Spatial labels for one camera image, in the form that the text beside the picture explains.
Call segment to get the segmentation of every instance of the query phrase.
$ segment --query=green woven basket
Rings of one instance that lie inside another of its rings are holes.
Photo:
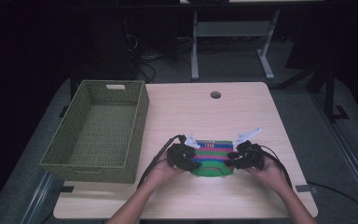
[[[134,183],[148,106],[143,81],[83,81],[40,165],[64,180]]]

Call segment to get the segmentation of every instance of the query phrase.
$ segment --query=person's right hand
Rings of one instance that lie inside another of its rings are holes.
[[[255,176],[258,181],[266,188],[272,189],[275,192],[290,189],[284,178],[282,170],[272,159],[264,156],[264,168],[259,170],[257,168],[244,169],[249,174]]]

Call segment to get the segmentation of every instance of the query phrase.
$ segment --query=striped cloth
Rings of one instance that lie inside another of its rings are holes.
[[[227,154],[233,151],[231,141],[197,140],[197,144],[200,148],[196,149],[196,156],[191,160],[201,162],[202,165],[193,170],[192,175],[215,177],[234,173],[234,167],[224,164],[228,160]]]

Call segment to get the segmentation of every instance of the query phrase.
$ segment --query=wooden tabletop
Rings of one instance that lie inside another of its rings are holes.
[[[146,88],[150,105],[135,184],[66,181],[65,186],[75,188],[71,193],[61,193],[55,217],[111,217],[135,192],[152,158],[177,134],[193,133],[196,139],[204,140],[234,140],[238,133],[260,127],[262,131],[250,140],[275,151],[293,186],[307,184],[264,83],[148,84]],[[221,98],[212,98],[212,91],[219,91]],[[311,194],[297,195],[315,217],[318,210]],[[226,177],[181,174],[152,195],[141,215],[144,219],[275,217],[288,217],[281,200],[243,170]]]

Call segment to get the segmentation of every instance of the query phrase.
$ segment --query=white plastic piece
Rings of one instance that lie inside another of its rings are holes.
[[[199,149],[200,145],[197,144],[196,140],[194,139],[193,134],[191,133],[185,140],[185,145],[188,147],[193,147],[195,149]]]
[[[261,128],[256,128],[255,130],[252,130],[250,132],[238,133],[238,137],[232,142],[232,146],[234,146],[234,148],[237,148],[237,145],[248,141],[251,137],[255,136],[260,131]]]

